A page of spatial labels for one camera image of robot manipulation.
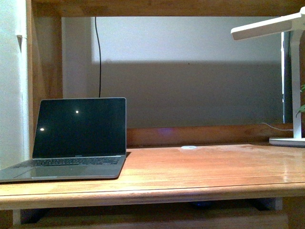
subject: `laptop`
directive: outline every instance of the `laptop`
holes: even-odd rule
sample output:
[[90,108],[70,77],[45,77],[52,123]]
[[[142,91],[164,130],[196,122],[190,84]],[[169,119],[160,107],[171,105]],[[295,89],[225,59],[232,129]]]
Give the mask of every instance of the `laptop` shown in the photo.
[[125,98],[42,100],[32,159],[0,182],[117,178],[125,159]]

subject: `lamp head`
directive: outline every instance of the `lamp head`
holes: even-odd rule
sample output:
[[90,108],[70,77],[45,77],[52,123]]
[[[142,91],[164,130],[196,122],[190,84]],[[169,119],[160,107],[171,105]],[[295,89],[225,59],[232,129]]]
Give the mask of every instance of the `lamp head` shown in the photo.
[[233,28],[231,34],[234,40],[243,40],[293,30],[305,30],[305,7],[299,13]]

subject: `black laptop screen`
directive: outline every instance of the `black laptop screen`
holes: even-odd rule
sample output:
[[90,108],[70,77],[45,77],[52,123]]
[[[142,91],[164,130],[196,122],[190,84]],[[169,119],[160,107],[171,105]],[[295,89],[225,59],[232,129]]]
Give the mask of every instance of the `black laptop screen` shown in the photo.
[[125,153],[125,98],[42,100],[33,158]]

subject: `laptop keyboard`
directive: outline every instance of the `laptop keyboard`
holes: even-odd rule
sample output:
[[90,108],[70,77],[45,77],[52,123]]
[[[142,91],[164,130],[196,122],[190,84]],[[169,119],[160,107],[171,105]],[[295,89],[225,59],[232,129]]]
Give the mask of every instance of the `laptop keyboard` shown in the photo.
[[74,166],[74,165],[116,165],[120,160],[119,156],[112,157],[76,157],[76,158],[55,158],[26,161],[15,167],[44,167],[44,166]]

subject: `green leaf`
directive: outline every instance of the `green leaf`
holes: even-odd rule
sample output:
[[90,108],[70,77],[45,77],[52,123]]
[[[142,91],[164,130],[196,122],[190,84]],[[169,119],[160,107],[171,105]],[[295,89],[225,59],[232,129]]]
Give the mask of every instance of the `green leaf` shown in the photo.
[[296,117],[297,117],[297,115],[298,115],[299,113],[303,113],[303,112],[305,112],[305,105],[303,105],[303,106],[301,106],[301,107],[299,108],[299,110],[298,110],[297,113],[296,113]]

